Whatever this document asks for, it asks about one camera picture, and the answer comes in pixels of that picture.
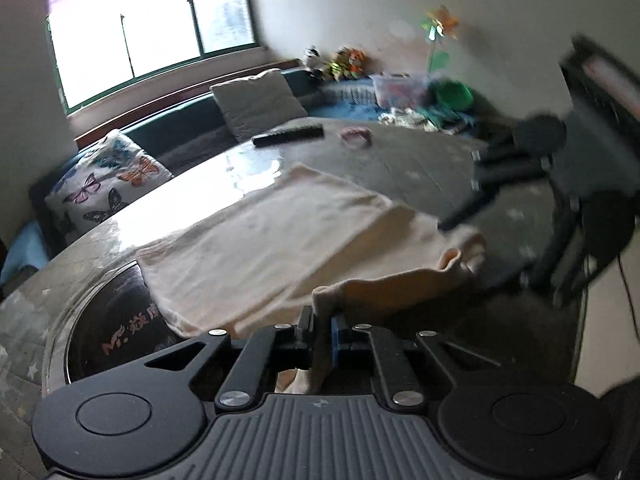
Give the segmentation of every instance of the green bowl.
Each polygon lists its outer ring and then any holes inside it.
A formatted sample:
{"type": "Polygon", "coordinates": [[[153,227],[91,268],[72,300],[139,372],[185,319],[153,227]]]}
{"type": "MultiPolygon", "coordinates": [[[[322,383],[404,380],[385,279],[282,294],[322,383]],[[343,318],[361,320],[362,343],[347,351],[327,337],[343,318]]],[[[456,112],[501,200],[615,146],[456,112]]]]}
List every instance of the green bowl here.
{"type": "Polygon", "coordinates": [[[438,104],[456,112],[465,112],[474,105],[471,90],[460,81],[443,81],[436,86],[435,93],[438,104]]]}

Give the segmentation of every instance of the black cable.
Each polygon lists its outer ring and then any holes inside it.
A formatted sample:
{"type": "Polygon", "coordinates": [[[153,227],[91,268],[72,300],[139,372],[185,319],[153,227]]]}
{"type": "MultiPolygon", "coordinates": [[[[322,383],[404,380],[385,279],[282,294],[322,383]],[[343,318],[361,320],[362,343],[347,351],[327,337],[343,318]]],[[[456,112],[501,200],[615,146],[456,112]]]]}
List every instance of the black cable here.
{"type": "Polygon", "coordinates": [[[636,308],[634,307],[634,301],[631,298],[631,291],[629,290],[629,284],[626,280],[625,269],[622,268],[622,258],[618,255],[618,268],[620,269],[620,276],[622,277],[622,283],[625,285],[626,298],[629,302],[629,312],[631,313],[631,319],[634,322],[634,331],[636,332],[636,339],[640,343],[640,328],[638,328],[638,320],[636,319],[636,308]]]}

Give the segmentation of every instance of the gray cushion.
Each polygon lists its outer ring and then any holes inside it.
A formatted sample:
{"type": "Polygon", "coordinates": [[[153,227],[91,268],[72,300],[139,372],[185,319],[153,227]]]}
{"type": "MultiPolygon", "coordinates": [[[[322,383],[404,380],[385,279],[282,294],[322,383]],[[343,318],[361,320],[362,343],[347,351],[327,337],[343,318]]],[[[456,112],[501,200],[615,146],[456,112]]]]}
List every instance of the gray cushion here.
{"type": "Polygon", "coordinates": [[[211,92],[238,142],[308,115],[278,69],[213,85],[211,92]]]}

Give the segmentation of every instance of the white towel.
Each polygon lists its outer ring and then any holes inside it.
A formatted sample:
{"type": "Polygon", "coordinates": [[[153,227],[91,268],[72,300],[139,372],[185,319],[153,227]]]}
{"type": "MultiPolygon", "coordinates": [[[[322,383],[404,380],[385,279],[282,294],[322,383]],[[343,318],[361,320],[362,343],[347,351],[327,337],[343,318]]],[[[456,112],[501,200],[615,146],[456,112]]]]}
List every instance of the white towel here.
{"type": "MultiPolygon", "coordinates": [[[[461,285],[484,259],[484,238],[468,226],[446,235],[436,226],[434,217],[296,166],[136,259],[176,333],[225,328],[244,338],[295,324],[306,304],[321,320],[343,308],[350,319],[379,323],[461,285]]],[[[316,371],[289,391],[319,384],[326,366],[316,371]]],[[[292,379],[281,378],[281,388],[292,379]]]]}

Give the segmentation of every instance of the light blue cloth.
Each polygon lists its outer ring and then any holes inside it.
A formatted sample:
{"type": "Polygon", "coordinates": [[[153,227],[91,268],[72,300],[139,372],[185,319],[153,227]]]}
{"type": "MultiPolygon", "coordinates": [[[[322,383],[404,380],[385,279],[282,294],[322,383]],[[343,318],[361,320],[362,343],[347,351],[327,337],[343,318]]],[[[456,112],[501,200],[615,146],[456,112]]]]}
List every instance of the light blue cloth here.
{"type": "Polygon", "coordinates": [[[418,112],[439,128],[443,128],[445,123],[457,123],[458,121],[465,121],[469,127],[473,127],[476,124],[476,119],[472,115],[456,112],[444,105],[418,108],[418,112]]]}
{"type": "Polygon", "coordinates": [[[25,225],[9,247],[9,253],[0,271],[0,286],[7,283],[25,267],[40,270],[50,261],[42,229],[33,220],[25,225]]]}
{"type": "Polygon", "coordinates": [[[331,119],[348,119],[351,121],[378,121],[382,112],[386,112],[373,104],[355,104],[348,101],[338,101],[334,104],[311,108],[308,113],[311,117],[326,117],[331,119]]]}

